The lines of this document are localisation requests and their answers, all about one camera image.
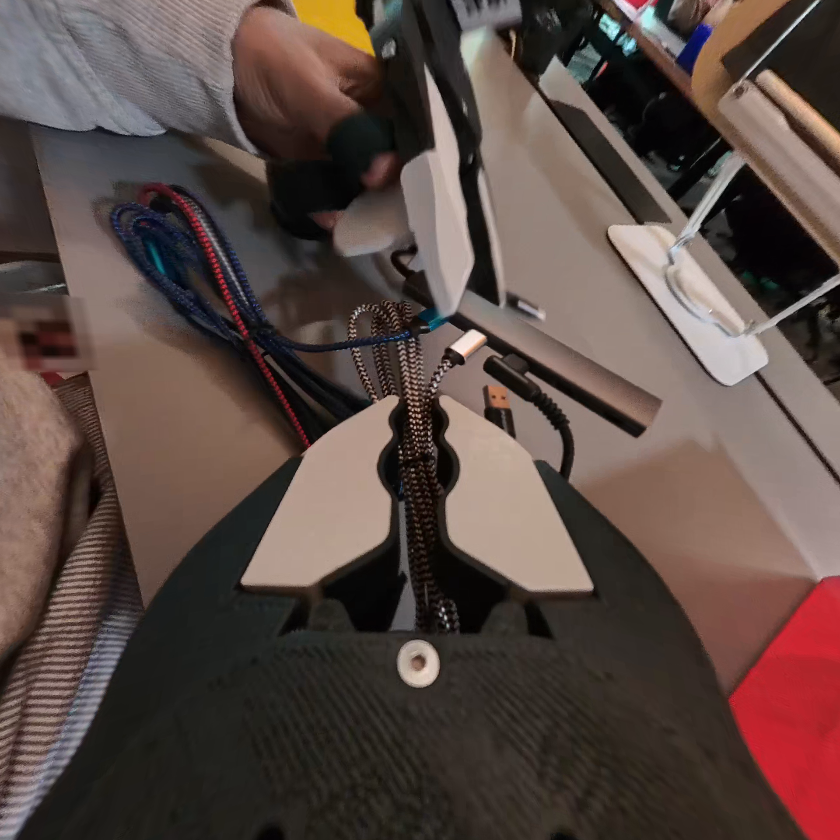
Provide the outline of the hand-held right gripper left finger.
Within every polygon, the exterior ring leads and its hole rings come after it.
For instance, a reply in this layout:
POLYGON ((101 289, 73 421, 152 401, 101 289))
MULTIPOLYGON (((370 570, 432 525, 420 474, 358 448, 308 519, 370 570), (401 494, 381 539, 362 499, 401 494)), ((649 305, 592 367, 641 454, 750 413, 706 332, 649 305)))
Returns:
POLYGON ((383 471, 398 405, 389 395, 306 451, 240 580, 245 590, 315 592, 398 543, 383 471))

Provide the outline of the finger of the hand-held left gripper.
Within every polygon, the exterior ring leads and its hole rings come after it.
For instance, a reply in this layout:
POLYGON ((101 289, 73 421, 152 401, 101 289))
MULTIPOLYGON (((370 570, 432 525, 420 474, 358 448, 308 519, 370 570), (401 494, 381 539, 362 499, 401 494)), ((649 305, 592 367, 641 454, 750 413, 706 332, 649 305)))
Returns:
POLYGON ((505 308, 507 306, 507 288, 501 242, 497 227, 496 208, 485 172, 478 172, 477 185, 488 240, 487 249, 490 258, 490 268, 488 271, 491 273, 491 279, 485 284, 486 291, 483 291, 481 294, 493 302, 498 308, 505 308))
POLYGON ((404 164, 402 193, 434 306, 440 315, 452 316, 466 290, 475 253, 455 130, 428 68, 424 79, 434 144, 404 164))

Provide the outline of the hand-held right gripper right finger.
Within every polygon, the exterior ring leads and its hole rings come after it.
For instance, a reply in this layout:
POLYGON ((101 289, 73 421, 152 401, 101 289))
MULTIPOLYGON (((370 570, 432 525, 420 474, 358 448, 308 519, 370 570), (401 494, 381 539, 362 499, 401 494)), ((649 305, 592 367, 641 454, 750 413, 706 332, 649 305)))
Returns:
POLYGON ((527 450, 450 396, 441 445, 454 458, 443 499, 454 552, 516 594, 593 594, 594 584, 527 450))

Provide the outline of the red plastic bin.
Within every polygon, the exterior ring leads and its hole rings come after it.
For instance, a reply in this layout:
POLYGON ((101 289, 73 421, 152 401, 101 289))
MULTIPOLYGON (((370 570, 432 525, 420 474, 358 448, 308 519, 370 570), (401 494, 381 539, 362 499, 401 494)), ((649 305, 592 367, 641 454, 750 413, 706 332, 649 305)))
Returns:
POLYGON ((744 741, 806 837, 839 838, 839 578, 820 581, 730 697, 744 741))

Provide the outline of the person's left forearm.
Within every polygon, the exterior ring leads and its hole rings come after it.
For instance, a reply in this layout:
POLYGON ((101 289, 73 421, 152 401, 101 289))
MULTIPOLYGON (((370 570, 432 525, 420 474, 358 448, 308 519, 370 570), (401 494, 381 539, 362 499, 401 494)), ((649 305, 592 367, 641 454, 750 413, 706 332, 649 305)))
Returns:
POLYGON ((1 112, 51 129, 208 136, 255 152, 235 109, 234 41, 284 2, 1 3, 1 112))

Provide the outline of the black desk flap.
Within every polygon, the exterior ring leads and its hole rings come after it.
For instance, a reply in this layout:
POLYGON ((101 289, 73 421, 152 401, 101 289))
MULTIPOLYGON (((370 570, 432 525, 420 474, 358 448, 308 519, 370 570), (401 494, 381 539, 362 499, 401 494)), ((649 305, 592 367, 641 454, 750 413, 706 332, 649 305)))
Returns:
POLYGON ((636 223, 670 223, 669 215, 585 111, 552 99, 548 104, 554 117, 636 223))

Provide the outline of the grey desk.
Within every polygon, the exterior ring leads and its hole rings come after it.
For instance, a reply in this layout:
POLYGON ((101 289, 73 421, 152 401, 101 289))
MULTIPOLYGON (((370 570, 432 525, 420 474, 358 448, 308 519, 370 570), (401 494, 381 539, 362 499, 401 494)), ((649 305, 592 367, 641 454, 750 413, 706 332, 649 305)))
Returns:
MULTIPOLYGON (((606 241, 632 221, 502 44, 465 42, 507 283, 542 331, 662 401, 632 437, 553 388, 571 421, 572 481, 676 595, 729 689, 815 581, 838 575, 838 484, 770 387, 838 404, 778 333, 761 376, 726 387, 698 365, 606 241)), ((294 339, 341 337, 396 289, 386 259, 343 261, 283 237, 260 163, 176 133, 30 135, 90 372, 134 565, 150 602, 187 551, 299 444, 236 354, 185 324, 109 222, 147 182, 186 187, 222 225, 269 317, 294 339)))

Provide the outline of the person's left hand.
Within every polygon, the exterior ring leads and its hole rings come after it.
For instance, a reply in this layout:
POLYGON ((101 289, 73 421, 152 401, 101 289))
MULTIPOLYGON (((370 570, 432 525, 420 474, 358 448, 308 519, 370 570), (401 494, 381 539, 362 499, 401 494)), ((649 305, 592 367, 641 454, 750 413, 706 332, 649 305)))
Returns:
POLYGON ((239 124, 273 161, 327 160, 331 131, 382 93, 375 58, 272 3, 243 15, 232 56, 239 124))

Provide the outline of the yellow plastic bin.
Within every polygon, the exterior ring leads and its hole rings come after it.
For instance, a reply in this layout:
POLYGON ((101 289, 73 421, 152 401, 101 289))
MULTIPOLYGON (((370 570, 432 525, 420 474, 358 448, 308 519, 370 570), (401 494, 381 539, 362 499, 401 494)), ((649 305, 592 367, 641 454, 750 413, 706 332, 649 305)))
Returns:
POLYGON ((355 1, 290 1, 306 25, 364 52, 374 55, 369 31, 356 12, 355 1))

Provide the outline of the white laptop stand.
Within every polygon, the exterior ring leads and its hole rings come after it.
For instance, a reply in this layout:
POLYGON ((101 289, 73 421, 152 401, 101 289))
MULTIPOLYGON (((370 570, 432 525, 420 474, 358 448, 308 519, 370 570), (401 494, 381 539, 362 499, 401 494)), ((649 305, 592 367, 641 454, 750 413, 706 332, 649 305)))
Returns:
MULTIPOLYGON (((725 55, 723 66, 733 77, 730 88, 743 81, 758 86, 838 174, 838 2, 788 2, 725 55)), ((637 224, 610 226, 607 237, 705 372, 733 386, 768 364, 760 335, 837 288, 838 274, 780 314, 749 322, 690 253, 735 177, 744 167, 755 174, 730 145, 718 104, 700 112, 731 152, 679 234, 637 224)))

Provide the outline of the curved plywood board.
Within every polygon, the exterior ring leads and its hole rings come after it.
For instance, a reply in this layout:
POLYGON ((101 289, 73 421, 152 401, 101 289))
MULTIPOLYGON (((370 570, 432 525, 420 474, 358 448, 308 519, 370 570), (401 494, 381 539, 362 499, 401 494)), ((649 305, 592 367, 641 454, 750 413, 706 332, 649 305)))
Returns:
POLYGON ((733 84, 733 77, 723 66, 725 55, 786 4, 787 1, 731 3, 726 15, 701 48, 692 71, 690 93, 698 110, 711 113, 733 84))

